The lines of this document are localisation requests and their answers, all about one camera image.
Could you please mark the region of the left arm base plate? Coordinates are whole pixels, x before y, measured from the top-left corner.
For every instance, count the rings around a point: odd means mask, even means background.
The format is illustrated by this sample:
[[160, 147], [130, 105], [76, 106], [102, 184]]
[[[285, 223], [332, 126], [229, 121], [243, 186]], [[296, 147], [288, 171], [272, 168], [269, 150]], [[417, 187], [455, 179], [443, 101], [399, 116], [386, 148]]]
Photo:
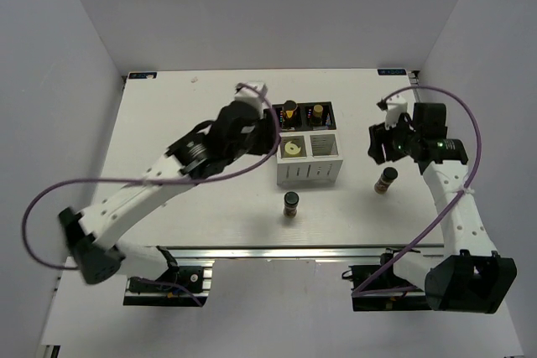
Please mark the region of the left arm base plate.
[[129, 278], [124, 306], [202, 308], [211, 290], [212, 263], [180, 264], [157, 280]]

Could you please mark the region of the brown bottle gold cap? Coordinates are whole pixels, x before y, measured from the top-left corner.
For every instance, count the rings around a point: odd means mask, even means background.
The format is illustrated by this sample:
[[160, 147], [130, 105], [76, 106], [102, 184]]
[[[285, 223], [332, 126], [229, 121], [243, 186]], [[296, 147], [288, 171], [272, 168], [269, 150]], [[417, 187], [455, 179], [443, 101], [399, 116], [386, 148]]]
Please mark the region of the brown bottle gold cap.
[[312, 127], [321, 127], [323, 123], [324, 107], [321, 104], [315, 104], [311, 108], [310, 125]]

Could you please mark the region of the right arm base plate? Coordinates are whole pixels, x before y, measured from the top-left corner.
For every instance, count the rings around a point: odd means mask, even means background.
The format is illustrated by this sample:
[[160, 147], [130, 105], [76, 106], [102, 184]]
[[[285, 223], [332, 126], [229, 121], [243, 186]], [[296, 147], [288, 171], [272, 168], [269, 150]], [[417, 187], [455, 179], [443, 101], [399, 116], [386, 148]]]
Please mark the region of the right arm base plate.
[[[341, 274], [354, 290], [379, 269], [379, 265], [353, 265]], [[411, 289], [411, 284], [393, 275], [390, 268], [379, 278], [365, 287], [372, 291], [361, 297], [352, 297], [354, 312], [413, 312], [430, 311], [425, 294], [419, 289]]]

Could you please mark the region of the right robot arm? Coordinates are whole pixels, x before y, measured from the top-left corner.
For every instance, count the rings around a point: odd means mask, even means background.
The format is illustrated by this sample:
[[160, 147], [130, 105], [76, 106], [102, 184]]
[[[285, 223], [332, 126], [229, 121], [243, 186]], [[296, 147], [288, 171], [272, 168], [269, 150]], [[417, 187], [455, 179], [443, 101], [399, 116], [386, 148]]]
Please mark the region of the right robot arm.
[[411, 158], [429, 188], [439, 217], [443, 258], [415, 250], [393, 254], [379, 269], [380, 283], [391, 290], [408, 283], [423, 291], [437, 311], [495, 313], [517, 275], [513, 259], [502, 257], [490, 240], [472, 192], [468, 157], [458, 139], [447, 136], [446, 106], [380, 101], [384, 122], [369, 128], [368, 154], [378, 163]]

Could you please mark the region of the tall dark sauce bottle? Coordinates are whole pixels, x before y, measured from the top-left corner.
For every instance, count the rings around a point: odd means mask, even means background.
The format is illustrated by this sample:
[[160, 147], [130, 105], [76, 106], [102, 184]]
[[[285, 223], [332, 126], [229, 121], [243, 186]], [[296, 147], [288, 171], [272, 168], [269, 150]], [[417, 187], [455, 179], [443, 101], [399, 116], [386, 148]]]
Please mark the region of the tall dark sauce bottle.
[[282, 128], [291, 130], [297, 125], [298, 104], [295, 101], [287, 100], [282, 106]]

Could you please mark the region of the white squeeze bottle yellow cap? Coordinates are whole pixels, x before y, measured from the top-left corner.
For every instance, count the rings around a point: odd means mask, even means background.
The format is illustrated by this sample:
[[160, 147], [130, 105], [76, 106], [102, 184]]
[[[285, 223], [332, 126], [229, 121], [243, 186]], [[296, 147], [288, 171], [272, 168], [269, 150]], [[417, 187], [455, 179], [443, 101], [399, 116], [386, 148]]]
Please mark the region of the white squeeze bottle yellow cap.
[[301, 146], [294, 139], [287, 139], [284, 143], [284, 158], [295, 158], [301, 155]]

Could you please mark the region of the spice jar black lid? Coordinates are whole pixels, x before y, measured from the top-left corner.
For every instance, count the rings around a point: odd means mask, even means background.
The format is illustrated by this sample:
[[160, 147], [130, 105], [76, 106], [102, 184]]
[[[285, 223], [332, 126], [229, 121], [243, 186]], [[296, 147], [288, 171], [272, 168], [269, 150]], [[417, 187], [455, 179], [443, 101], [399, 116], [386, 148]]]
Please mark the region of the spice jar black lid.
[[378, 181], [374, 185], [374, 190], [380, 195], [384, 195], [390, 185], [398, 178], [399, 172], [394, 167], [387, 167], [380, 174]]
[[294, 191], [288, 191], [284, 194], [284, 215], [286, 217], [295, 217], [297, 207], [300, 201], [299, 195]]

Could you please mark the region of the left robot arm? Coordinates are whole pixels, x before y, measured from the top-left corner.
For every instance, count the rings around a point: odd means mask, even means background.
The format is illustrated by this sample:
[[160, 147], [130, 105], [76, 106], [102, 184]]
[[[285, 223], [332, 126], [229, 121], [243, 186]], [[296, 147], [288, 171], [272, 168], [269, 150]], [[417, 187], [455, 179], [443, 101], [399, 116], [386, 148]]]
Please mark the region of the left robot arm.
[[196, 125], [150, 166], [134, 184], [105, 201], [58, 215], [65, 243], [88, 285], [115, 274], [148, 279], [172, 288], [178, 265], [162, 246], [137, 246], [121, 237], [170, 199], [208, 182], [244, 154], [271, 156], [278, 146], [279, 119], [273, 108], [232, 101], [216, 120]]

